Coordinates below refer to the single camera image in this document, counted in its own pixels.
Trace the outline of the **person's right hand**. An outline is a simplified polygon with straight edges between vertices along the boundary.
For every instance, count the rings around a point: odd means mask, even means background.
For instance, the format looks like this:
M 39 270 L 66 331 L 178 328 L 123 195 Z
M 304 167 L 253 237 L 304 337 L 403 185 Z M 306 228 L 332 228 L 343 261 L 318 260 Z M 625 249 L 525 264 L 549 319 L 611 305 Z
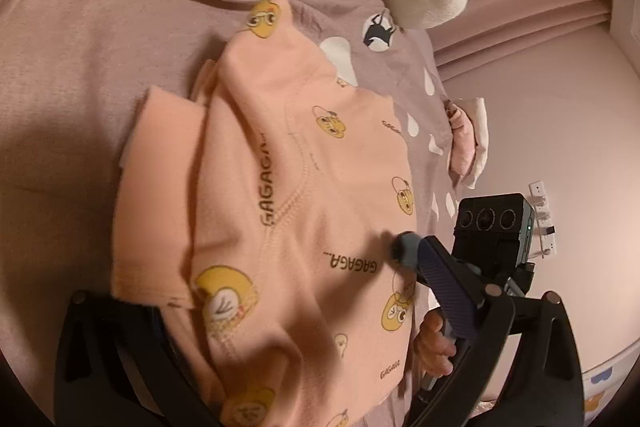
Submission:
M 436 378 L 452 373 L 454 366 L 451 359 L 457 353 L 454 342 L 444 335 L 444 323 L 439 309 L 428 311 L 413 341 L 413 350 L 421 369 Z

